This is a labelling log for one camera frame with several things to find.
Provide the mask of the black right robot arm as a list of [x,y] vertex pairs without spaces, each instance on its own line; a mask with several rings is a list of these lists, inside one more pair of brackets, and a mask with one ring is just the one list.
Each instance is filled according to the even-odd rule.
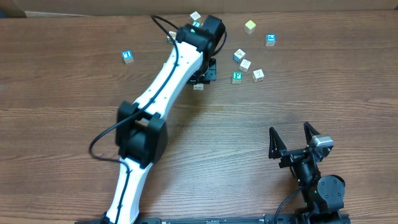
[[[279,167],[288,167],[299,188],[284,199],[274,215],[265,216],[273,223],[349,223],[348,215],[342,215],[346,183],[338,175],[322,176],[318,163],[329,155],[334,141],[329,135],[320,134],[310,123],[303,124],[307,145],[288,150],[275,128],[269,128],[269,158],[280,159]],[[301,193],[305,206],[295,213],[282,216],[283,206]]]

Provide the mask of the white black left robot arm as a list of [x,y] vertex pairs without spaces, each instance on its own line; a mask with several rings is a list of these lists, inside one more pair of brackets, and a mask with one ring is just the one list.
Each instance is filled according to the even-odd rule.
[[134,223],[139,202],[152,166],[168,144],[167,116],[186,84],[209,84],[216,80],[215,55],[227,37],[222,20],[208,16],[199,26],[186,24],[173,38],[169,58],[149,88],[134,102],[124,101],[117,122],[100,134],[116,132],[119,178],[110,208],[99,223]]

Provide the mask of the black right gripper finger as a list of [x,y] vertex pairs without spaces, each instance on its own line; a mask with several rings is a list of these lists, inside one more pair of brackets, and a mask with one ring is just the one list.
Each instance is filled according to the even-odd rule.
[[274,127],[269,128],[269,138],[269,158],[281,158],[287,152],[287,148]]
[[310,141],[312,140],[313,136],[320,135],[320,133],[308,122],[304,122],[304,131],[305,131],[305,138],[307,145],[310,145]]

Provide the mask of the wooden block hook drawing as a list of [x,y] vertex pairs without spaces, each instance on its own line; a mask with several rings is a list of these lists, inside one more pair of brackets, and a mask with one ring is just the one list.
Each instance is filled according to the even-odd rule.
[[197,84],[193,85],[193,89],[194,90],[204,90],[204,84],[197,83]]

